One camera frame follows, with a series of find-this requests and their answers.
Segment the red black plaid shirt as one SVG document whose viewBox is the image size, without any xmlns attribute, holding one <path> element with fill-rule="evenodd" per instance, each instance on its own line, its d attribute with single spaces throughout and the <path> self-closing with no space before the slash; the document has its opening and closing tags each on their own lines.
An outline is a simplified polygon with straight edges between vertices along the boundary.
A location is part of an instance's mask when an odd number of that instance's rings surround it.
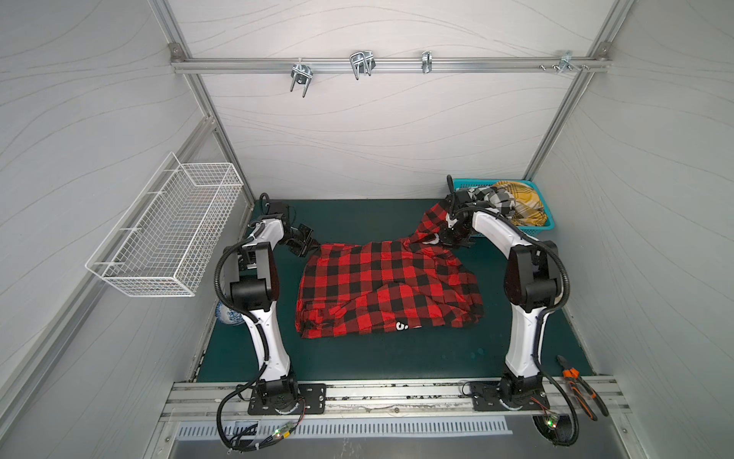
<svg viewBox="0 0 734 459">
<path fill-rule="evenodd" d="M 441 243 L 448 207 L 441 200 L 402 239 L 321 245 L 300 280 L 300 336 L 320 339 L 477 323 L 484 315 L 477 277 Z"/>
</svg>

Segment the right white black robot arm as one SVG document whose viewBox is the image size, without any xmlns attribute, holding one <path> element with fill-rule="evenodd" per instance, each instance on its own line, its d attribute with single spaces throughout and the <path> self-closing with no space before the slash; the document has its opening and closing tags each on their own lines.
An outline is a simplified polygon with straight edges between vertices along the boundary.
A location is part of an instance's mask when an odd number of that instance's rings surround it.
<svg viewBox="0 0 734 459">
<path fill-rule="evenodd" d="M 447 176 L 447 227 L 440 240 L 452 247 L 479 234 L 507 260 L 504 292 L 512 306 L 510 346 L 505 371 L 493 395 L 483 392 L 487 404 L 509 411 L 534 404 L 542 411 L 533 417 L 536 430 L 558 447 L 573 446 L 580 426 L 571 397 L 542 365 L 542 344 L 548 317 L 569 300 L 570 277 L 557 248 L 521 231 L 500 210 L 457 189 Z"/>
</svg>

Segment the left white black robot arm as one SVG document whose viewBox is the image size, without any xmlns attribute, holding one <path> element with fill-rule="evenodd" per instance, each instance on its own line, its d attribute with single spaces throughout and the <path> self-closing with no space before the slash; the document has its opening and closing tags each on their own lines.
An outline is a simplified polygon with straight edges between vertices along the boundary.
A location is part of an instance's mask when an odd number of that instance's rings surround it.
<svg viewBox="0 0 734 459">
<path fill-rule="evenodd" d="M 250 225 L 252 231 L 219 258 L 213 285 L 222 306 L 244 321 L 252 337 L 258 375 L 248 412 L 290 414 L 300 405 L 299 389 L 277 320 L 280 282 L 274 250 L 285 246 L 304 257 L 319 243 L 310 227 L 294 223 L 287 203 L 262 193 L 258 204 L 260 215 Z"/>
</svg>

